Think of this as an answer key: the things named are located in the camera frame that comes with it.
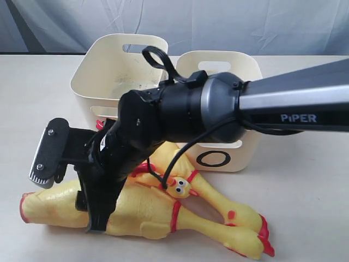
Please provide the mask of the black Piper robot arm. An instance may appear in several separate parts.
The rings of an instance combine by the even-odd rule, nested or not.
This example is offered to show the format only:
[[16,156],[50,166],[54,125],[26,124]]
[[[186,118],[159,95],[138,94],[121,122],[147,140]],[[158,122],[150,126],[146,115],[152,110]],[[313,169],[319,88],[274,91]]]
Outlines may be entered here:
[[231,73],[180,76],[171,62],[158,88],[122,95],[118,118],[87,144],[78,169],[88,230],[104,232],[126,177],[165,141],[231,143],[251,129],[269,135],[348,131],[348,60],[256,81]]

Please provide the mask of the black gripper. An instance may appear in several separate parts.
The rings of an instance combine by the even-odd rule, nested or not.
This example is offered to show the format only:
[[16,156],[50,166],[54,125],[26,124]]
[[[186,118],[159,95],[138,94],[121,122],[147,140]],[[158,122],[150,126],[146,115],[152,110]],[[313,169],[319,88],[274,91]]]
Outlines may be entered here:
[[118,103],[117,120],[90,142],[86,165],[75,167],[80,187],[75,207],[88,213],[86,230],[104,233],[125,179],[163,142],[160,103],[164,90],[131,90]]

